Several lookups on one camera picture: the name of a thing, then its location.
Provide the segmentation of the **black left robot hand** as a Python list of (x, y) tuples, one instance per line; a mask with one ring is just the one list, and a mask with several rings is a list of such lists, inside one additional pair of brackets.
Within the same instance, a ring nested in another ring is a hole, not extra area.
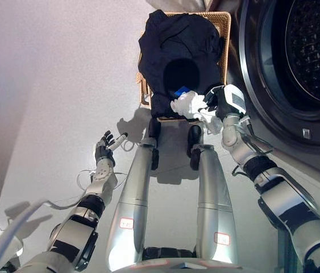
[(96, 163), (102, 159), (109, 159), (115, 167), (113, 152), (127, 139), (128, 133), (123, 133), (119, 137), (114, 138), (110, 130), (106, 131), (102, 138), (95, 145), (94, 158)]

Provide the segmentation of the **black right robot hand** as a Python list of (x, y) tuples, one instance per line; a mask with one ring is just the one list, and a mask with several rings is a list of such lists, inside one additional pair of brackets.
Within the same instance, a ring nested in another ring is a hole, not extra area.
[(239, 118), (246, 114), (246, 103), (243, 92), (233, 84), (214, 84), (205, 93), (203, 102), (214, 108), (216, 117), (224, 120), (229, 115)]

